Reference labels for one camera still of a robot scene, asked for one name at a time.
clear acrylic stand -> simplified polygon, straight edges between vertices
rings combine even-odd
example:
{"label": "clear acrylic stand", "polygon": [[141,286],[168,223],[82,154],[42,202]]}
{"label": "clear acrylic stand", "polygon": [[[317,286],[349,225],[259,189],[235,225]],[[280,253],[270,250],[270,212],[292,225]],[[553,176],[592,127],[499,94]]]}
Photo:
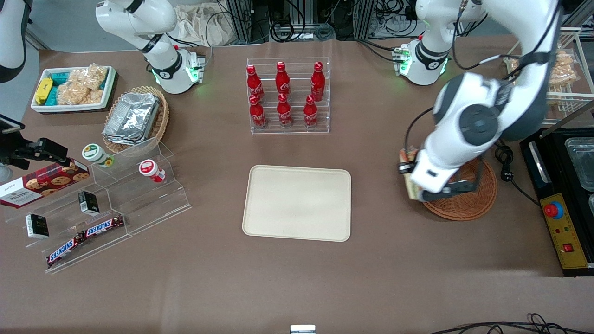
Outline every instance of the clear acrylic stand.
{"label": "clear acrylic stand", "polygon": [[[56,273],[70,267],[192,208],[183,186],[175,179],[171,165],[173,153],[163,143],[153,138],[116,153],[114,158],[115,162],[110,168],[92,164],[90,170],[93,179],[78,182],[20,209],[4,208],[7,223],[23,226],[25,247],[41,251],[41,267],[46,265],[48,255],[76,233],[112,217],[124,217],[123,226],[84,241],[48,268],[47,273]],[[165,171],[166,178],[163,182],[155,183],[138,172],[138,165],[145,159],[153,159]],[[101,214],[91,217],[81,212],[78,204],[78,193],[81,191],[97,196]],[[48,238],[38,240],[27,237],[25,217],[31,213],[46,218]]]}
{"label": "clear acrylic stand", "polygon": [[[287,74],[291,80],[291,114],[293,126],[284,129],[280,126],[279,114],[276,111],[278,104],[278,92],[276,90],[276,63],[285,62]],[[326,86],[322,101],[316,102],[318,107],[318,125],[313,129],[307,129],[304,123],[303,108],[305,98],[311,93],[311,75],[314,73],[314,63],[321,61],[324,64],[323,73],[326,77]],[[259,58],[248,59],[248,65],[256,67],[256,72],[262,80],[264,89],[264,100],[260,102],[264,108],[264,115],[268,126],[263,130],[254,128],[249,118],[249,127],[252,134],[315,134],[330,132],[330,57],[309,57],[309,58]],[[249,117],[249,89],[247,89],[247,110]]]}

woven basket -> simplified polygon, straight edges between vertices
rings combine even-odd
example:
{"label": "woven basket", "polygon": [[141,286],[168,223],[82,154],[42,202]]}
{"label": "woven basket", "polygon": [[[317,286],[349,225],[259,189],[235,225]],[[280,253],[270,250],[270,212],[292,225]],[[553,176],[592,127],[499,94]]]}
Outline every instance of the woven basket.
{"label": "woven basket", "polygon": [[[460,179],[474,182],[479,161],[474,159],[464,164],[460,168]],[[438,216],[457,221],[473,220],[486,214],[495,203],[497,179],[489,163],[483,160],[483,164],[481,181],[476,191],[452,198],[423,202],[425,207]]]}
{"label": "woven basket", "polygon": [[[160,103],[159,103],[159,109],[157,111],[157,117],[155,117],[155,119],[154,119],[153,128],[151,129],[148,137],[149,138],[157,137],[158,140],[161,140],[163,138],[163,135],[165,134],[165,128],[167,127],[167,122],[169,120],[169,106],[167,105],[167,101],[165,101],[165,97],[163,96],[163,93],[161,93],[158,89],[155,89],[153,87],[146,87],[146,86],[132,88],[131,90],[127,91],[126,93],[141,93],[141,94],[150,93],[150,94],[153,94],[153,95],[159,97]],[[111,116],[113,114],[113,110],[115,109],[115,106],[118,104],[118,102],[122,98],[122,96],[124,96],[124,94],[120,95],[120,97],[118,97],[118,99],[113,103],[111,109],[109,110],[107,119],[105,120],[105,124],[107,124],[109,122],[109,118],[111,118]],[[105,138],[105,136],[103,137],[103,142],[105,143],[105,146],[111,152],[114,152],[114,153],[121,152],[121,151],[132,146],[132,145],[112,143],[111,141],[107,140],[107,138]]]}

brown table surface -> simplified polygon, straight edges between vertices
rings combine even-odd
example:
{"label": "brown table surface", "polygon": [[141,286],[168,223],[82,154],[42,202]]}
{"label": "brown table surface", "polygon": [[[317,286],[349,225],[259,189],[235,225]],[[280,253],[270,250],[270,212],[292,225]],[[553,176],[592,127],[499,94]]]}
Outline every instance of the brown table surface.
{"label": "brown table surface", "polygon": [[[512,44],[510,36],[462,38],[459,58],[470,65]],[[252,136],[246,59],[330,49],[331,133]],[[529,312],[594,330],[594,280],[560,277],[540,210],[511,184],[500,182],[491,211],[471,222],[446,221],[408,200],[396,171],[404,131],[461,72],[456,66],[448,64],[437,83],[421,87],[395,77],[389,62],[355,42],[266,43],[214,54],[204,84],[166,95],[171,118],[163,141],[176,154],[177,177],[194,207],[56,275],[44,274],[40,254],[22,247],[20,226],[0,224],[4,333],[287,333],[290,324],[312,323],[322,334],[421,334],[525,321]],[[111,65],[120,74],[117,96],[155,86],[137,51],[43,51],[40,59],[42,69]],[[503,74],[497,61],[476,71]],[[78,158],[85,144],[101,143],[104,120],[105,113],[28,110],[23,132],[62,143]],[[431,117],[424,118],[411,143],[431,128]],[[487,156],[498,174],[492,152]],[[245,235],[248,172],[257,164],[349,171],[350,239]],[[512,166],[533,194],[517,152]]]}

yellow control panel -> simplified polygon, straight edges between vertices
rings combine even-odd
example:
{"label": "yellow control panel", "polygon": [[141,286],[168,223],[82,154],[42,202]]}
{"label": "yellow control panel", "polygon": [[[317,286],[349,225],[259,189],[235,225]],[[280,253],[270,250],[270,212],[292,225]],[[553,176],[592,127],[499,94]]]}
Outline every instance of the yellow control panel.
{"label": "yellow control panel", "polygon": [[561,267],[563,269],[587,268],[586,256],[561,193],[542,199],[541,206]]}

black appliance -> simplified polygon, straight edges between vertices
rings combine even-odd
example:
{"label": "black appliance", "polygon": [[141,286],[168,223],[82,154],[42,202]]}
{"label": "black appliance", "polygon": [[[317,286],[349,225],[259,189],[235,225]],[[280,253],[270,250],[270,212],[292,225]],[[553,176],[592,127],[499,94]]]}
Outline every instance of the black appliance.
{"label": "black appliance", "polygon": [[520,142],[564,276],[594,276],[594,128]]}

